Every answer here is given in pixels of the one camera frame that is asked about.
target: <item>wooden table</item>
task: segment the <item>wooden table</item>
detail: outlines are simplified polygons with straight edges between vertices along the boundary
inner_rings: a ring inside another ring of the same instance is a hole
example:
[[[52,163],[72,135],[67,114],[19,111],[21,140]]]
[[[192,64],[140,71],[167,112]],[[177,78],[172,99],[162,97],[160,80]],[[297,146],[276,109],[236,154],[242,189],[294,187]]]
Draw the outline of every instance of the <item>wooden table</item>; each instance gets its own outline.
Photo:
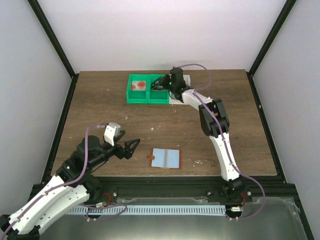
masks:
[[[96,176],[213,176],[221,169],[213,144],[202,132],[199,113],[188,105],[127,104],[130,73],[168,71],[84,71],[79,75],[52,173],[70,157],[88,126],[116,122],[126,130],[121,143],[141,142],[129,160],[110,158]],[[203,70],[186,70],[194,88],[209,82]],[[211,70],[212,84],[199,93],[221,98],[230,120],[232,151],[247,175],[276,175],[276,169],[244,70]],[[90,134],[101,137],[103,129]],[[149,167],[152,148],[180,149],[182,169]]]

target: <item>red object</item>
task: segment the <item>red object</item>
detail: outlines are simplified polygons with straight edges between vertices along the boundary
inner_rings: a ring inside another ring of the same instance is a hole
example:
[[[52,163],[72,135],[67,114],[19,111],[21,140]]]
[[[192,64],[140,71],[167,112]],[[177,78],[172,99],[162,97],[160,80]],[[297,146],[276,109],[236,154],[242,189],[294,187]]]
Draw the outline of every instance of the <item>red object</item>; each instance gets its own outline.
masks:
[[[137,86],[141,89],[146,88],[146,82],[145,81],[140,81],[137,83]]]
[[[110,202],[111,202],[111,198],[112,198],[111,195],[109,193],[104,192],[101,194],[101,196],[108,196],[108,198],[109,198],[108,206],[109,206]]]
[[[240,196],[242,197],[242,200],[243,200],[243,204],[242,204],[243,209],[245,209],[246,197],[245,197],[245,195],[244,195],[242,192],[240,193]]]

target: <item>cable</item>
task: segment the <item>cable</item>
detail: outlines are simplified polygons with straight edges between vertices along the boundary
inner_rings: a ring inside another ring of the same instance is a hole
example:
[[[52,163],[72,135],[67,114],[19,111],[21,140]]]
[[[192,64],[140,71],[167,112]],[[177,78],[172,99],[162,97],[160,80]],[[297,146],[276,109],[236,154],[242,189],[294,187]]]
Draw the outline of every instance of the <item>cable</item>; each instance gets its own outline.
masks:
[[[107,196],[108,197],[108,199],[109,199],[108,206],[109,206],[110,202],[111,202],[111,198],[112,198],[111,195],[109,193],[104,192],[104,193],[101,194],[101,196]]]
[[[56,190],[60,187],[67,187],[69,185],[72,185],[76,182],[78,182],[85,174],[86,169],[87,169],[87,165],[88,165],[88,135],[89,135],[89,130],[90,129],[99,129],[99,128],[105,128],[107,125],[96,125],[96,126],[89,126],[86,131],[85,131],[85,137],[84,137],[84,164],[83,164],[83,168],[82,171],[80,173],[80,175],[72,181],[69,182],[65,182],[62,184],[59,184],[57,186],[54,186],[52,188],[50,188],[47,191],[44,191],[42,193],[42,195],[38,196],[29,206],[27,206],[25,208],[25,210],[6,228],[6,230],[3,232],[0,240],[4,240],[7,233],[10,231],[10,229],[17,223],[20,221],[20,219],[26,214],[26,212],[28,212],[40,199],[42,199],[44,196],[47,196],[48,193],[50,193],[53,190]]]
[[[85,217],[86,217],[88,222],[90,220],[104,221],[104,220],[114,219],[114,218],[118,217],[119,215],[123,214],[128,209],[128,206],[125,205],[125,204],[109,205],[107,207],[94,207],[94,206],[89,206],[89,205],[85,205],[85,204],[80,204],[80,206],[88,208],[88,211],[85,214]],[[112,209],[112,208],[117,208],[117,207],[124,207],[124,209],[122,211],[118,212],[117,214],[114,214],[112,216],[108,216],[108,217],[105,217],[105,218],[101,218],[101,217],[99,217],[99,218],[90,218],[89,217],[89,213],[90,213],[91,210]]]
[[[212,82],[212,77],[211,77],[210,71],[205,66],[203,66],[203,65],[201,65],[199,63],[185,64],[185,65],[177,66],[176,68],[183,68],[183,67],[188,67],[188,66],[199,66],[199,67],[203,68],[208,73],[209,79],[210,79],[209,83],[206,86],[197,88],[195,90],[198,91],[198,90],[207,89],[211,85],[211,82]]]
[[[240,196],[242,197],[242,200],[243,200],[242,207],[243,207],[243,209],[245,209],[246,196],[242,192],[240,192]]]
[[[108,162],[107,161],[104,161],[103,163],[101,163],[99,166],[97,166],[94,170],[91,171],[91,173],[94,173],[95,171],[97,171],[99,168],[101,168],[103,165],[105,165],[106,163]]]
[[[231,163],[231,166],[234,168],[234,170],[240,174],[241,176],[243,176],[244,178],[246,179],[250,179],[251,181],[253,181],[254,183],[256,183],[259,188],[261,189],[261,192],[262,192],[262,196],[263,196],[263,200],[262,200],[262,205],[261,207],[259,208],[258,211],[256,211],[255,213],[249,215],[249,216],[244,216],[244,217],[241,217],[239,218],[238,220],[244,220],[244,219],[249,219],[249,218],[252,218],[254,217],[255,215],[257,215],[258,213],[261,212],[261,210],[264,208],[265,206],[265,203],[266,203],[266,193],[265,193],[265,190],[264,188],[261,186],[261,184],[255,180],[253,177],[251,176],[248,176],[248,175],[245,175],[243,174],[234,164],[234,162],[232,161],[231,159],[231,156],[230,156],[230,153],[229,153],[229,149],[228,149],[228,146],[227,146],[227,143],[226,143],[226,139],[225,139],[225,136],[224,136],[224,132],[222,131],[222,128],[221,128],[221,125],[218,121],[218,119],[216,118],[216,116],[210,111],[210,109],[208,108],[208,106],[204,103],[204,101],[202,101],[202,99],[197,95],[197,92],[194,90],[192,92],[192,94],[200,101],[200,103],[204,106],[204,108],[208,111],[208,113],[211,115],[211,117],[214,119],[214,121],[216,122],[216,124],[218,125],[218,128],[219,128],[219,131],[220,131],[220,134],[221,134],[221,137],[222,137],[222,140],[223,140],[223,143],[224,143],[224,147],[225,147],[225,150],[226,150],[226,154],[228,155],[228,158],[229,158],[229,161]]]

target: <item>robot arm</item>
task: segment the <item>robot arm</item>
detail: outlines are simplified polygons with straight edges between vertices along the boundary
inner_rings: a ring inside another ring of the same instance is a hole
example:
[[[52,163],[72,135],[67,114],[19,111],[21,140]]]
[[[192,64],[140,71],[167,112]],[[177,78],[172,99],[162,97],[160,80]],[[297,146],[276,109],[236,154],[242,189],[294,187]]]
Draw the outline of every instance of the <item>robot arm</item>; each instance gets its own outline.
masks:
[[[241,192],[245,186],[242,183],[239,173],[235,171],[234,167],[231,165],[224,140],[216,121],[197,97],[206,104],[219,121],[231,161],[233,162],[233,165],[237,167],[229,140],[230,122],[221,99],[211,99],[210,97],[203,96],[197,92],[195,93],[193,88],[186,85],[183,77],[183,70],[178,67],[171,69],[170,75],[157,79],[153,84],[152,89],[167,89],[170,91],[170,95],[173,95],[177,100],[180,100],[182,103],[186,103],[199,111],[201,128],[204,134],[208,136],[213,143],[221,167],[221,176],[225,180],[222,192],[229,199],[233,196],[238,196],[239,192]]]
[[[207,136],[209,136],[218,156],[222,178],[226,181],[235,180],[239,177],[239,173],[237,173],[231,166],[224,141],[219,132],[219,129],[216,126],[217,124],[193,92],[193,89],[184,91],[182,93],[182,101],[199,111],[202,130]],[[229,141],[229,120],[227,118],[227,114],[225,113],[225,107],[223,106],[222,101],[220,99],[213,100],[210,97],[205,97],[199,93],[196,94],[207,105],[207,107],[209,107],[209,109],[211,108],[212,111],[217,114],[218,119],[220,119],[221,123],[224,125],[225,132],[223,133],[223,135],[226,140],[232,162],[234,163],[233,165],[236,166],[235,158],[232,153]]]
[[[121,130],[120,125],[111,122],[105,128],[103,144],[100,143],[97,136],[88,136],[88,161],[83,177],[71,185],[61,186],[47,192],[55,186],[71,182],[79,177],[85,160],[85,139],[83,139],[76,147],[76,151],[63,162],[55,175],[36,196],[15,213],[0,217],[0,227],[3,231],[16,222],[7,233],[7,239],[38,240],[51,224],[70,209],[89,199],[96,200],[101,195],[101,183],[92,176],[93,169],[107,162],[112,156],[119,159],[131,158],[140,142],[140,139],[130,140],[122,147],[117,141],[125,133],[124,130]],[[26,209],[29,210],[18,219]]]

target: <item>green tray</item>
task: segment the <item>green tray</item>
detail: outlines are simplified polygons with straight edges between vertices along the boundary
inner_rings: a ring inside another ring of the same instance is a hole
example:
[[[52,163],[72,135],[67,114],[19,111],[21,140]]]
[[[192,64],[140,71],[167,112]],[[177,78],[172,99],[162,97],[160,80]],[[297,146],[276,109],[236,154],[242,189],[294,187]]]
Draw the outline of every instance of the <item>green tray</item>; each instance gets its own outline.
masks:
[[[164,74],[130,74],[126,88],[126,102],[128,104],[169,104],[169,91],[154,91],[151,84]],[[131,89],[132,81],[146,81],[145,91]]]

